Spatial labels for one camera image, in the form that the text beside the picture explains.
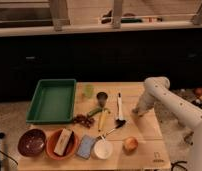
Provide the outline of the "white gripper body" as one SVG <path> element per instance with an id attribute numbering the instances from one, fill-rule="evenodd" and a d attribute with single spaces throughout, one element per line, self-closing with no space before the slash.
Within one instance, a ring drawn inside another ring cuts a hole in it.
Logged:
<path id="1" fill-rule="evenodd" d="M 146 101 L 139 101 L 136 105 L 136 107 L 132 110 L 134 114 L 136 114 L 139 117 L 142 117 L 144 114 L 146 114 L 150 109 L 150 104 Z"/>

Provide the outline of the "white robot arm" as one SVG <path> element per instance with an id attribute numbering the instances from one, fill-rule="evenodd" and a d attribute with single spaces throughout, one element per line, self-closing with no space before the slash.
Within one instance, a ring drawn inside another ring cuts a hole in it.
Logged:
<path id="1" fill-rule="evenodd" d="M 140 96 L 133 112 L 138 116 L 145 115 L 156 100 L 169 109 L 194 134 L 192 138 L 187 170 L 202 171 L 202 109 L 169 90 L 167 77 L 149 77 L 144 80 L 144 92 Z"/>

